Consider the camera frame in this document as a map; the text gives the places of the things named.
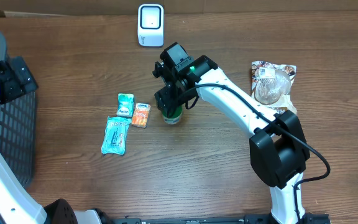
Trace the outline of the green lid white jar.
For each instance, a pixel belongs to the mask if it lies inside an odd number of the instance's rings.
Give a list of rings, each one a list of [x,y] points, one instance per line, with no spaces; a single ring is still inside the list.
[[[162,112],[162,118],[167,124],[177,124],[182,117],[183,109],[181,106],[177,107],[176,110],[167,116],[166,112]]]

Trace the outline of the orange tissue pack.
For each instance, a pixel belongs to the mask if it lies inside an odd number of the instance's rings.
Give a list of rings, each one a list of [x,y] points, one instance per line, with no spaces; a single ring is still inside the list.
[[[146,128],[149,120],[151,106],[147,103],[136,103],[131,125]]]

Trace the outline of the small teal tissue pack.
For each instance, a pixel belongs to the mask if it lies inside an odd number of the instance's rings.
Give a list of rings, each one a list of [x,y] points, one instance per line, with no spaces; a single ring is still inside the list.
[[[131,93],[119,93],[117,96],[117,115],[131,118],[134,114],[135,96]]]

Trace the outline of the large teal wipes pack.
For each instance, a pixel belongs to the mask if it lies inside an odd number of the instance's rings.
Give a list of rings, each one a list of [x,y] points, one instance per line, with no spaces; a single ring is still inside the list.
[[[126,152],[126,137],[131,123],[130,118],[108,117],[105,127],[104,140],[101,153],[118,154],[123,156]]]

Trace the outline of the beige paper bag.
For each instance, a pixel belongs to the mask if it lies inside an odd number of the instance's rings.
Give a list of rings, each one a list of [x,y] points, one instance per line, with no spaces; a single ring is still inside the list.
[[[290,96],[296,70],[296,65],[274,64],[262,60],[252,62],[251,97],[279,114],[287,110],[297,114]]]

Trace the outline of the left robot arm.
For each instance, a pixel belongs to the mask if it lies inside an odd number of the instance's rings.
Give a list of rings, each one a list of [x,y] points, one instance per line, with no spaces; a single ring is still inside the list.
[[[99,209],[74,211],[62,198],[44,207],[25,190],[34,174],[36,89],[22,58],[0,60],[0,223],[110,223]]]

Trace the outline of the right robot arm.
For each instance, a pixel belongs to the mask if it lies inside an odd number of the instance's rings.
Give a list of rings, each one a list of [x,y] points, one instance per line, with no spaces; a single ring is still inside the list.
[[[269,186],[271,223],[303,223],[305,209],[300,185],[310,158],[309,146],[297,115],[278,114],[252,99],[226,76],[217,63],[202,55],[189,56],[178,43],[167,47],[153,75],[165,87],[155,93],[157,108],[171,118],[189,101],[202,99],[222,111],[249,138],[250,163]]]

